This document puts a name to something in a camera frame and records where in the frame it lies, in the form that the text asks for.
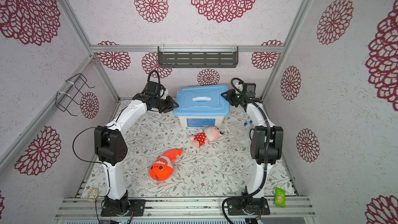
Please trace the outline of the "white plastic storage bin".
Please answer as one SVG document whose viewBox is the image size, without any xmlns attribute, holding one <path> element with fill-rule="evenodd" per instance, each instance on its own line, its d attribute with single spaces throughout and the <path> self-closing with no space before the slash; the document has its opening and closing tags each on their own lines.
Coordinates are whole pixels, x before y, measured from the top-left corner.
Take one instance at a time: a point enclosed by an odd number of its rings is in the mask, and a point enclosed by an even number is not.
<svg viewBox="0 0 398 224">
<path fill-rule="evenodd" d="M 221 127 L 225 116 L 178 116 L 184 128 Z"/>
</svg>

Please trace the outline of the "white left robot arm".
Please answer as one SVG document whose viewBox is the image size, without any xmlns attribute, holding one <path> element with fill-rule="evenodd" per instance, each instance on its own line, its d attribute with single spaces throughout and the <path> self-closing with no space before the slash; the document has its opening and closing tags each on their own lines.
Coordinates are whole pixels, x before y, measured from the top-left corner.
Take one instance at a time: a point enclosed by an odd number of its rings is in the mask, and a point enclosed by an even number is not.
<svg viewBox="0 0 398 224">
<path fill-rule="evenodd" d="M 94 129 L 94 151 L 103 164 L 108 193 L 104 197 L 104 210 L 117 216 L 130 212 L 128 191 L 123 179 L 123 160 L 128 154 L 124 140 L 131 126 L 149 110 L 168 113 L 178 104 L 168 95 L 160 82 L 148 81 L 141 93 L 113 121 Z"/>
</svg>

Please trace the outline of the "blue plastic lid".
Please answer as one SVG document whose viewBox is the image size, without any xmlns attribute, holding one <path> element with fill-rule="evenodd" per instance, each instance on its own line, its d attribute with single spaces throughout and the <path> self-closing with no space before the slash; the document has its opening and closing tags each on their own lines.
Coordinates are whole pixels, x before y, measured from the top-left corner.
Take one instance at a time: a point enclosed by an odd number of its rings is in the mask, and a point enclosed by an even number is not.
<svg viewBox="0 0 398 224">
<path fill-rule="evenodd" d="M 225 117 L 230 113 L 230 104 L 221 94 L 227 92 L 227 85 L 187 87 L 178 90 L 173 110 L 178 117 Z"/>
</svg>

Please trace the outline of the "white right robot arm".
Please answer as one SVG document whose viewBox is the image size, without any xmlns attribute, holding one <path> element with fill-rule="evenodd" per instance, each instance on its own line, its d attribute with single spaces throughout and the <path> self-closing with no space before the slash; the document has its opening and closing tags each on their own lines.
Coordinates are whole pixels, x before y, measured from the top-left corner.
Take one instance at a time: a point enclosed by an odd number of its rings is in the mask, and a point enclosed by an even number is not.
<svg viewBox="0 0 398 224">
<path fill-rule="evenodd" d="M 262 99 L 256 97 L 256 84 L 235 77 L 231 79 L 231 86 L 233 88 L 221 96 L 230 105 L 241 106 L 252 121 L 253 127 L 244 134 L 250 138 L 250 156 L 254 167 L 241 195 L 224 199 L 221 209 L 226 218 L 234 215 L 269 215 L 263 187 L 271 168 L 281 159 L 284 131 L 272 123 Z"/>
</svg>

